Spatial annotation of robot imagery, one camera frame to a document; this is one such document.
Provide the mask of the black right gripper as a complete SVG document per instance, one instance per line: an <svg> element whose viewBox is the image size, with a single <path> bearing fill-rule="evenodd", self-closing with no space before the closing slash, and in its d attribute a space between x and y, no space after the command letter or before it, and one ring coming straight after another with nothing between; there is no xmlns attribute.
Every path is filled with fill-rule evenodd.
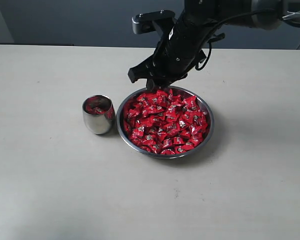
<svg viewBox="0 0 300 240"><path fill-rule="evenodd" d="M214 12L151 12L147 19L154 30L162 32L161 40L150 58L128 70L131 83L146 79L146 89L165 89L184 79L204 54L202 46L215 26Z"/></svg>

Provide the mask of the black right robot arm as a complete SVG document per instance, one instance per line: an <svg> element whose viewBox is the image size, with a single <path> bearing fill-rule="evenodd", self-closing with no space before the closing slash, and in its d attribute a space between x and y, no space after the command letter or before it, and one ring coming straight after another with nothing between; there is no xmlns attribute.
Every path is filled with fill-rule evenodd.
<svg viewBox="0 0 300 240"><path fill-rule="evenodd" d="M132 18L133 32L157 32L160 40L128 77L145 79L148 90L164 89L207 65L211 55L203 47L225 38L218 33L222 26L269 31L282 23L300 28L300 0L186 0L179 17L171 10L140 13Z"/></svg>

